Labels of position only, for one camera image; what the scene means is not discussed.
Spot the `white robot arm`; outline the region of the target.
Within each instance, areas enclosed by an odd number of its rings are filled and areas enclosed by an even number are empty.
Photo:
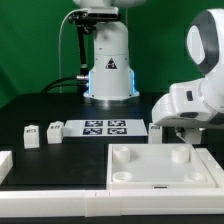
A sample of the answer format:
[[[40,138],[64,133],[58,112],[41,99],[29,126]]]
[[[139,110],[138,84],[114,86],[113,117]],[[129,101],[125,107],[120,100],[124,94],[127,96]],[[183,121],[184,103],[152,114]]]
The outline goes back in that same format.
[[[119,10],[147,0],[73,0],[84,29],[94,34],[94,66],[84,97],[92,102],[124,102],[139,95],[129,67],[128,30]],[[152,109],[157,126],[224,128],[224,9],[208,9],[187,34],[189,56],[203,77],[173,84]]]

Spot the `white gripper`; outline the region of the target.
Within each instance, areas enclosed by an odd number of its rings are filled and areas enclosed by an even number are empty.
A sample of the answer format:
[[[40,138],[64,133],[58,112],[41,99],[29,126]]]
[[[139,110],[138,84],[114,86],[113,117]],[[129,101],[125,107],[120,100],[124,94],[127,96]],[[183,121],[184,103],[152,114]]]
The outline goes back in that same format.
[[[176,83],[152,109],[157,126],[224,129],[224,113],[211,108],[200,92],[202,80]]]

